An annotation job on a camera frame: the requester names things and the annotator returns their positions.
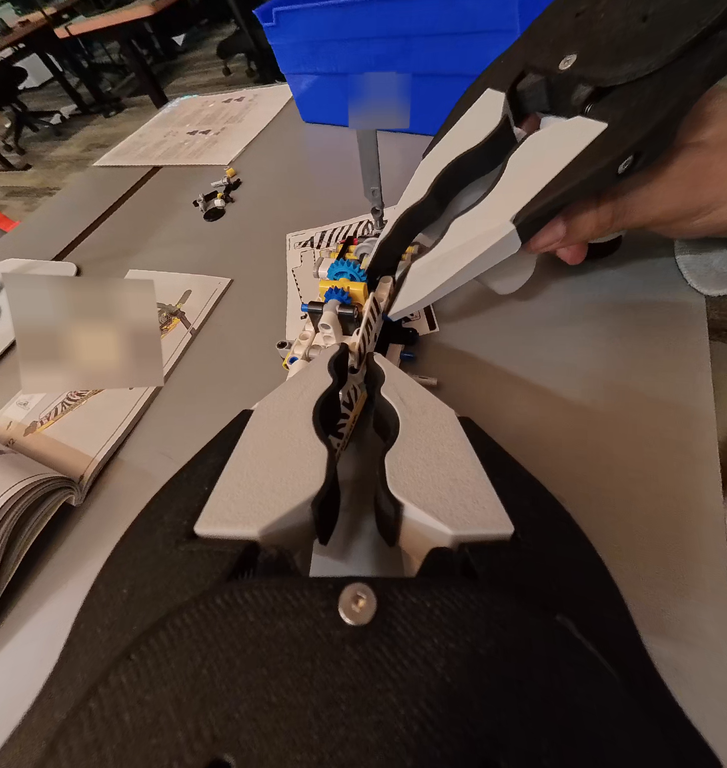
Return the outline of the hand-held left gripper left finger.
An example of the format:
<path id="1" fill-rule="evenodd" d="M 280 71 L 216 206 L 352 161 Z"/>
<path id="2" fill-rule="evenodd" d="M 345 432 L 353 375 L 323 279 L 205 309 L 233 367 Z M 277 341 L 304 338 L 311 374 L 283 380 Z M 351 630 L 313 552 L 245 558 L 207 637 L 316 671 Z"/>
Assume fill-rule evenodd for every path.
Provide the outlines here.
<path id="1" fill-rule="evenodd" d="M 196 535 L 282 548 L 329 542 L 340 503 L 330 433 L 341 415 L 348 362 L 347 344 L 328 347 L 257 404 Z"/>

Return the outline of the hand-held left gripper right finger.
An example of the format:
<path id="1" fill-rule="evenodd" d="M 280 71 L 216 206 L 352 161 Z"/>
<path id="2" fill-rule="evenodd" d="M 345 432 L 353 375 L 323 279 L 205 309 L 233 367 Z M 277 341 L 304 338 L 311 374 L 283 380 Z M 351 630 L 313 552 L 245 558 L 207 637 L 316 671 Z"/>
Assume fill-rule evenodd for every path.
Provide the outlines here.
<path id="1" fill-rule="evenodd" d="M 404 567 L 420 567 L 434 548 L 508 541 L 513 524 L 454 410 L 375 352 L 367 391 L 384 443 L 377 528 Z"/>

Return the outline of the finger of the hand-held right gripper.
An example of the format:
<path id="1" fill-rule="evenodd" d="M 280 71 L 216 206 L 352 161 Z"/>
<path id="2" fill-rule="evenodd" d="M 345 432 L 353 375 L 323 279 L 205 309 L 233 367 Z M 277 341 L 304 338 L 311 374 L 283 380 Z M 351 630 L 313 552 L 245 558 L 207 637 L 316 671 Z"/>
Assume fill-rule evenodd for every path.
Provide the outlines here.
<path id="1" fill-rule="evenodd" d="M 368 283 L 394 276 L 416 236 L 434 225 L 455 197 L 493 172 L 517 147 L 506 94 L 486 89 L 417 167 L 368 267 Z"/>
<path id="2" fill-rule="evenodd" d="M 606 127 L 583 116 L 547 118 L 512 152 L 496 185 L 410 267 L 388 317 L 421 310 L 517 252 L 515 216 Z"/>

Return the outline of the zebra striped lego helicopter model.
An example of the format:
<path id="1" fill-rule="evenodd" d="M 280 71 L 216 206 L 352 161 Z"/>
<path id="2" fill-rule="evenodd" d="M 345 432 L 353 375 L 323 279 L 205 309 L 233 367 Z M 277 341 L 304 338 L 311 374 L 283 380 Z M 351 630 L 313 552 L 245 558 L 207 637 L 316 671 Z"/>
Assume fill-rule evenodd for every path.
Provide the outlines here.
<path id="1" fill-rule="evenodd" d="M 367 284 L 368 267 L 386 223 L 386 210 L 377 132 L 358 130 L 357 141 L 374 232 L 363 240 L 347 236 L 328 254 L 318 258 L 313 270 L 313 277 L 319 278 L 318 296 L 301 305 L 301 312 L 306 316 L 303 328 L 294 341 L 285 339 L 276 344 L 288 376 L 314 360 L 326 347 L 336 342 L 348 345 L 349 377 L 339 396 L 341 416 L 330 431 L 330 442 L 337 456 L 349 442 L 367 399 L 366 353 L 379 352 L 399 366 L 414 359 L 412 348 L 420 336 L 437 332 L 439 328 L 432 306 L 403 320 L 390 321 L 387 315 L 397 292 L 396 281 L 384 277 L 375 288 Z"/>

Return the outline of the person's right forearm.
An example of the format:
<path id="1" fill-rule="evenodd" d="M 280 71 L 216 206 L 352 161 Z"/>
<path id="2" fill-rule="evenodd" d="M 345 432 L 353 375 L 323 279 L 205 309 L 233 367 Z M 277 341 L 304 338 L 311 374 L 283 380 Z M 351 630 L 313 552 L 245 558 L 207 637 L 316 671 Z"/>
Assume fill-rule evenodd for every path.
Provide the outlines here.
<path id="1" fill-rule="evenodd" d="M 676 240 L 674 250 L 690 287 L 704 296 L 727 296 L 727 238 Z"/>

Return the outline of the open lego instruction booklet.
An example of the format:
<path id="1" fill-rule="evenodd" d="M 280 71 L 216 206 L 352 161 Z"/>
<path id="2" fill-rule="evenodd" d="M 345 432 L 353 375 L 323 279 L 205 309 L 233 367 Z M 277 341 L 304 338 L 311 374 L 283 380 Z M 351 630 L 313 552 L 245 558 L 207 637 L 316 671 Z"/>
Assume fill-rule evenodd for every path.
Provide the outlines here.
<path id="1" fill-rule="evenodd" d="M 199 334 L 231 278 L 130 270 L 121 283 L 154 300 L 160 384 Z M 82 504 L 159 386 L 18 392 L 0 410 L 0 601 L 26 553 L 65 504 Z"/>

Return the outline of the small cluster of lego parts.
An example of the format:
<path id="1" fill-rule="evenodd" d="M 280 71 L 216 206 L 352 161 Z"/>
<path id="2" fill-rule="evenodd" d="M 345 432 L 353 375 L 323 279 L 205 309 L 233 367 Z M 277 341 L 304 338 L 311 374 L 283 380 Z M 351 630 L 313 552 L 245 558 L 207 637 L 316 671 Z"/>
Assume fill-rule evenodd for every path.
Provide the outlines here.
<path id="1" fill-rule="evenodd" d="M 206 222 L 215 222 L 226 213 L 226 206 L 234 202 L 233 194 L 240 187 L 241 179 L 233 167 L 224 169 L 224 175 L 210 183 L 210 191 L 198 194 L 193 200 Z"/>

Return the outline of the person's right hand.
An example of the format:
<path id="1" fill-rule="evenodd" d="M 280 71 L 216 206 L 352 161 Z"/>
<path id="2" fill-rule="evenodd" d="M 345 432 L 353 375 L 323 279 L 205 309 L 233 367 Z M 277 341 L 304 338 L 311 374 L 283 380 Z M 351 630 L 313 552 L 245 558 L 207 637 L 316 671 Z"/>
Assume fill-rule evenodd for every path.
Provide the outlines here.
<path id="1" fill-rule="evenodd" d="M 652 166 L 565 208 L 524 245 L 579 264 L 588 242 L 622 230 L 672 239 L 727 238 L 727 89 L 695 104 Z"/>

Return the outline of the blue plastic bin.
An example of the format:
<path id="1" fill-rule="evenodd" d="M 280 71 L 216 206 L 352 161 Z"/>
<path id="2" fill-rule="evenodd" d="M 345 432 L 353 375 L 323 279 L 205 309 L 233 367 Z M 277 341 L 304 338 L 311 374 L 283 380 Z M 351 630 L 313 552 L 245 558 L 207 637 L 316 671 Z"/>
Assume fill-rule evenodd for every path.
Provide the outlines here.
<path id="1" fill-rule="evenodd" d="M 302 120 L 348 125 L 349 76 L 410 76 L 408 131 L 433 135 L 548 1 L 285 1 L 254 10 Z"/>

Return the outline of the zebra sticker sheet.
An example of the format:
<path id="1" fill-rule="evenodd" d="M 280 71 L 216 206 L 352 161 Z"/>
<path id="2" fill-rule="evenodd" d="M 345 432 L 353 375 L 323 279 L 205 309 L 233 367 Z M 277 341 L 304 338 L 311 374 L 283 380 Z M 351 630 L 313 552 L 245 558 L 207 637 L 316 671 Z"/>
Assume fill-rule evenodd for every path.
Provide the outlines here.
<path id="1" fill-rule="evenodd" d="M 313 277 L 318 258 L 328 254 L 347 236 L 363 240 L 373 232 L 371 214 L 362 214 L 331 224 L 305 228 L 286 236 L 286 340 L 294 341 L 303 328 L 306 316 L 301 312 L 301 305 L 318 296 L 319 278 Z"/>

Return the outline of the white paper leaflet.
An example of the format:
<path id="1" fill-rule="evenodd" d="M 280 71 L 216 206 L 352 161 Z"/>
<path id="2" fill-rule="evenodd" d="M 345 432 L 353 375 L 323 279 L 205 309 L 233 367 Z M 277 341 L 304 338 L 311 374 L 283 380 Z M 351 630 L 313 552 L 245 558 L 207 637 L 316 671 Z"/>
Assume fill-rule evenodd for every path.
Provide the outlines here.
<path id="1" fill-rule="evenodd" d="M 288 84 L 177 98 L 94 166 L 223 167 L 247 147 L 291 98 Z"/>

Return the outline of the background office desk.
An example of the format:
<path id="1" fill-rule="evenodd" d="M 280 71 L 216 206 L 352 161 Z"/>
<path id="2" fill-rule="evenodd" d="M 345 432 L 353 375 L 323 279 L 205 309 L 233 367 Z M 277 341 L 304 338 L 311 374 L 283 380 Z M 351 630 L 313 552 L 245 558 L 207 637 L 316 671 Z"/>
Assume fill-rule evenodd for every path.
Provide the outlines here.
<path id="1" fill-rule="evenodd" d="M 162 109 L 168 98 L 160 86 L 150 64 L 140 52 L 135 42 L 137 34 L 144 31 L 143 24 L 166 12 L 177 1 L 138 1 L 122 8 L 102 12 L 85 19 L 67 22 L 56 27 L 54 32 L 59 39 L 101 36 L 115 40 L 119 44 L 121 55 L 138 84 L 147 94 L 157 109 Z"/>

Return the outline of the black office chair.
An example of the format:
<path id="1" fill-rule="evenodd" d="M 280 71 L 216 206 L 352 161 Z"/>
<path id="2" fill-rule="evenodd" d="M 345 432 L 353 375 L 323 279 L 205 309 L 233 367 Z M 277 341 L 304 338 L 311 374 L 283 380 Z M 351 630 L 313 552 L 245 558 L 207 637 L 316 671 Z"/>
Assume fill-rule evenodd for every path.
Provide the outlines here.
<path id="1" fill-rule="evenodd" d="M 39 126 L 48 127 L 66 120 L 61 110 L 30 110 L 21 100 L 21 86 L 27 79 L 26 70 L 15 64 L 0 63 L 0 111 L 10 115 L 11 125 L 2 138 L 2 146 L 17 155 L 24 155 L 19 141 L 22 131 L 29 128 L 38 132 Z"/>

